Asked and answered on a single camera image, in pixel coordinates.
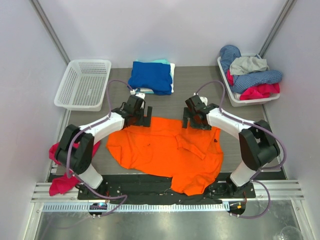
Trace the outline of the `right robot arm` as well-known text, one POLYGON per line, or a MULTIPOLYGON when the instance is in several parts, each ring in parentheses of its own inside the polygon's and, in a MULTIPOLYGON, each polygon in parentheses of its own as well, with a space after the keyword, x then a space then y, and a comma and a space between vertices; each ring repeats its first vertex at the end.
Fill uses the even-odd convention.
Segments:
POLYGON ((250 180, 262 167, 277 158, 281 151, 269 123, 251 121, 204 102, 197 94, 188 98, 183 110, 182 127, 210 130, 218 128, 239 140, 242 162, 226 179, 226 193, 233 198, 243 193, 250 180))

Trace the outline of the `orange t-shirt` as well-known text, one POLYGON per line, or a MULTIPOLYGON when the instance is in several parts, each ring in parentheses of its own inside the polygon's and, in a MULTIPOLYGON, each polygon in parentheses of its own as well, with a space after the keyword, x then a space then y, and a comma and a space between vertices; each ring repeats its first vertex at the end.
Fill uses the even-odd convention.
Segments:
POLYGON ((200 195, 221 171, 221 130, 182 125, 181 120, 152 117, 150 127, 132 125, 110 134, 106 148, 121 167, 171 178, 173 191, 200 195))

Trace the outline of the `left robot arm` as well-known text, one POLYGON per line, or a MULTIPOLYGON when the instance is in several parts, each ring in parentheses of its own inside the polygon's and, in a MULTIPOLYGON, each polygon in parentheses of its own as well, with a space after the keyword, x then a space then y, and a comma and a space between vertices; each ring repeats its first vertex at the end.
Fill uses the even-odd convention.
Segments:
POLYGON ((100 200, 107 192, 103 177, 92 165, 95 144, 112 133, 133 126, 151 125, 152 107, 147 108, 144 93, 130 95, 121 107, 92 123, 75 126, 70 124, 64 130, 55 152, 55 159, 89 186, 89 194, 100 200))

